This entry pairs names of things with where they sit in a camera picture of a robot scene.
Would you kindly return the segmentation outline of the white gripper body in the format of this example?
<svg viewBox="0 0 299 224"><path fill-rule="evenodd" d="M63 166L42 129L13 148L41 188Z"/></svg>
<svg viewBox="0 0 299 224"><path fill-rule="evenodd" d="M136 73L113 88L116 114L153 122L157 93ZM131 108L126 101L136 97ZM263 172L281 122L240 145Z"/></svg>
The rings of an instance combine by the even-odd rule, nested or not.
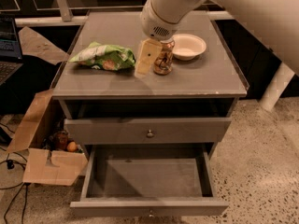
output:
<svg viewBox="0 0 299 224"><path fill-rule="evenodd" d="M148 0L140 20L145 35L159 41L171 38L180 21L203 0Z"/></svg>

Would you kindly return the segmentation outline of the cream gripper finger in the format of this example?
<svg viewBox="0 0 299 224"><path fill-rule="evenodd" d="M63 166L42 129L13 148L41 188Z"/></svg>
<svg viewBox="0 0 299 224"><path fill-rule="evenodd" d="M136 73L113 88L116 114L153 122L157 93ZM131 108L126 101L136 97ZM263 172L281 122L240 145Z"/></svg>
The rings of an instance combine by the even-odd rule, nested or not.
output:
<svg viewBox="0 0 299 224"><path fill-rule="evenodd" d="M141 42L135 64L135 76L144 77L162 51L160 41L148 38Z"/></svg>

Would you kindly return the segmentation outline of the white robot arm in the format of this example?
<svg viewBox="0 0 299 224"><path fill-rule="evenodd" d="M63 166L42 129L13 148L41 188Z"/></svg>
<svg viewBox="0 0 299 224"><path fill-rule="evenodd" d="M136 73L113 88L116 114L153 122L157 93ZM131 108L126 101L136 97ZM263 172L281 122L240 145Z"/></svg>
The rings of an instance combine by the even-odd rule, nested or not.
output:
<svg viewBox="0 0 299 224"><path fill-rule="evenodd" d="M182 19L206 0L147 0L140 20L145 35L167 40ZM271 49L299 75L299 0L210 0Z"/></svg>

